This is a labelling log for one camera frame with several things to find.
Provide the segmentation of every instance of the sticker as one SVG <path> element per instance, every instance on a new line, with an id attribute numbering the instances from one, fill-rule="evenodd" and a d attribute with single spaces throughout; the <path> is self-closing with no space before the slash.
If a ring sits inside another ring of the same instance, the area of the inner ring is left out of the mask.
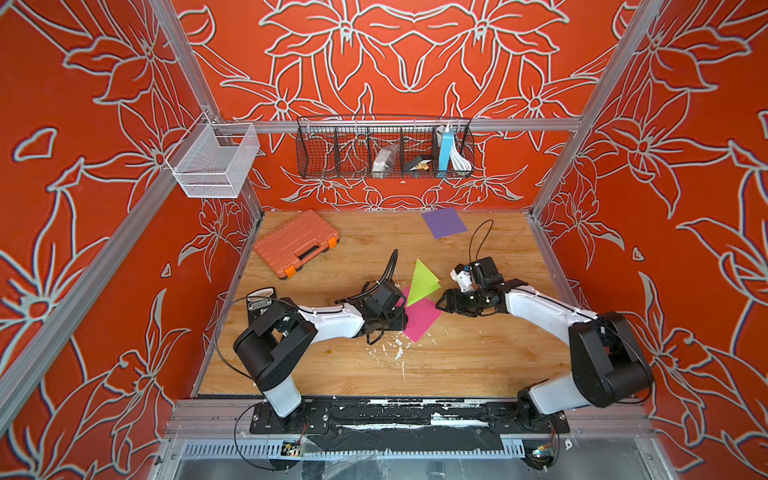
<path id="1" fill-rule="evenodd" d="M 272 299 L 271 298 L 259 298 L 259 299 L 248 299 L 248 311 L 253 312 L 256 309 L 263 309 L 265 306 L 268 307 L 272 305 Z"/>

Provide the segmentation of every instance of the purple paper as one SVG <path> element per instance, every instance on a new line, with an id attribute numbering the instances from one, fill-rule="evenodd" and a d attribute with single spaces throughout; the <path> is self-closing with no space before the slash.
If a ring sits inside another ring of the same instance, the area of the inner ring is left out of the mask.
<path id="1" fill-rule="evenodd" d="M 408 286 L 402 294 L 408 297 L 411 287 Z M 405 334 L 414 342 L 418 342 L 429 330 L 429 327 L 438 319 L 442 312 L 435 308 L 435 303 L 429 298 L 422 298 L 411 306 L 406 307 L 408 325 Z"/>
<path id="2" fill-rule="evenodd" d="M 422 214 L 422 217 L 432 232 L 432 236 L 436 239 L 467 231 L 467 227 L 453 207 L 426 212 Z"/>

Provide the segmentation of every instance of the white cable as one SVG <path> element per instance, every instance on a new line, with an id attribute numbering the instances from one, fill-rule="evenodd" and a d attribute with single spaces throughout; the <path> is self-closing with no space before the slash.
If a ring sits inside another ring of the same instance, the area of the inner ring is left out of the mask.
<path id="1" fill-rule="evenodd" d="M 442 126 L 440 125 L 435 130 L 435 134 L 437 135 L 437 141 L 442 146 L 442 134 L 443 131 L 450 131 L 450 125 Z M 472 164 L 469 163 L 469 160 L 462 157 L 461 154 L 456 150 L 456 143 L 451 144 L 451 153 L 450 153 L 451 162 L 453 164 L 453 170 L 456 171 L 470 171 L 472 170 Z"/>

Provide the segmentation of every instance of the wooden table surface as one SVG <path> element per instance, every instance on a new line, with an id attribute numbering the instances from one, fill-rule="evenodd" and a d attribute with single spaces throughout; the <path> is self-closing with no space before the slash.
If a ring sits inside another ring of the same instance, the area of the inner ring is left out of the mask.
<path id="1" fill-rule="evenodd" d="M 558 297 L 528 222 L 520 213 L 460 213 L 468 232 L 435 240 L 420 213 L 320 212 L 338 231 L 339 245 L 304 265 L 288 280 L 278 280 L 255 253 L 240 281 L 237 298 L 266 286 L 280 297 L 306 306 L 332 306 L 377 280 L 397 248 L 395 280 L 404 290 L 415 261 L 440 279 L 437 301 L 456 287 L 450 271 L 468 261 L 472 232 L 492 218 L 493 231 L 481 258 L 490 256 L 505 279 L 519 278 Z M 267 212 L 260 237 L 297 215 Z M 478 232 L 472 255 L 485 231 Z M 233 306 L 219 346 L 224 357 L 242 368 L 232 344 L 247 325 L 245 304 Z M 387 332 L 375 345 L 366 339 L 333 339 L 311 345 L 293 371 L 299 391 L 307 395 L 516 397 L 517 391 L 571 368 L 567 346 L 550 333 L 512 315 L 473 319 L 443 313 L 417 342 L 404 333 Z M 214 355 L 200 393 L 257 392 L 253 383 Z"/>

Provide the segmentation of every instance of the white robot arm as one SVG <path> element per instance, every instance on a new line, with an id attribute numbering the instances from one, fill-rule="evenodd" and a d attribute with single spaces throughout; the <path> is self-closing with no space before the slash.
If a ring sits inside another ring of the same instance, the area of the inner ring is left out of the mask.
<path id="1" fill-rule="evenodd" d="M 599 315 L 538 292 L 521 280 L 505 281 L 493 259 L 459 264 L 437 308 L 470 317 L 509 313 L 528 320 L 571 347 L 571 372 L 518 392 L 518 423 L 533 426 L 548 415 L 585 405 L 606 407 L 650 388 L 653 373 L 629 322 L 616 312 Z"/>
<path id="2" fill-rule="evenodd" d="M 571 347 L 570 373 L 518 393 L 521 426 L 535 429 L 565 409 L 609 406 L 652 384 L 650 367 L 638 353 L 640 347 L 623 316 L 570 306 L 520 280 L 505 282 L 490 257 L 458 265 L 451 276 L 460 288 L 445 291 L 436 304 L 439 310 L 470 317 L 486 316 L 489 309 L 509 313 Z M 291 372 L 309 345 L 368 336 L 376 330 L 405 329 L 408 319 L 402 292 L 384 278 L 372 289 L 367 287 L 340 306 L 319 309 L 277 299 L 273 289 L 249 295 L 249 326 L 233 347 L 279 417 L 286 417 L 301 403 Z M 283 334 L 279 342 L 272 333 L 275 329 Z"/>

